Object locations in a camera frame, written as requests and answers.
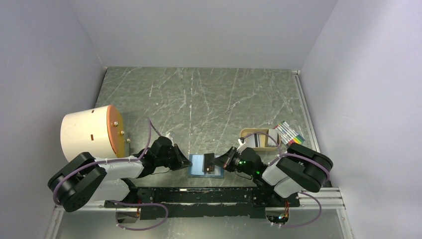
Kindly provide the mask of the blue leather card holder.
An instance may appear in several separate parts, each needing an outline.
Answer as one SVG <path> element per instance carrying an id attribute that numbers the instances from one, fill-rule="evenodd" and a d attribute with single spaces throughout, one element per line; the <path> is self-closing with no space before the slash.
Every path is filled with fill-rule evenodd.
<path id="1" fill-rule="evenodd" d="M 203 171 L 205 156 L 203 154 L 190 154 L 189 160 L 192 163 L 188 168 L 188 176 L 193 178 L 224 178 L 224 170 L 218 166 L 211 172 Z"/>

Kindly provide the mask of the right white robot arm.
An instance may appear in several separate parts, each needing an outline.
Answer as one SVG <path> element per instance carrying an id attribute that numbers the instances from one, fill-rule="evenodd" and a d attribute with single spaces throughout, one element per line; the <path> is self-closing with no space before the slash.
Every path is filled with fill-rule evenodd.
<path id="1" fill-rule="evenodd" d="M 290 195 L 301 190 L 319 192 L 333 168 L 327 156 L 298 143 L 292 143 L 287 152 L 268 164 L 245 143 L 232 147 L 211 163 L 228 172 L 250 176 L 258 188 L 269 191 L 268 198 L 274 206 L 281 206 Z"/>

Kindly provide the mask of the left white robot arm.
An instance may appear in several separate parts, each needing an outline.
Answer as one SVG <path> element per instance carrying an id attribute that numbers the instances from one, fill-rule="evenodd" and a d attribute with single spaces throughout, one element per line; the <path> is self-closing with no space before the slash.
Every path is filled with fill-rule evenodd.
<path id="1" fill-rule="evenodd" d="M 66 212 L 97 201 L 120 202 L 131 207 L 142 202 L 132 179 L 152 175 L 159 167 L 176 171 L 190 166 L 178 145 L 160 136 L 151 146 L 124 158 L 99 158 L 82 152 L 54 174 L 47 186 L 55 204 Z"/>

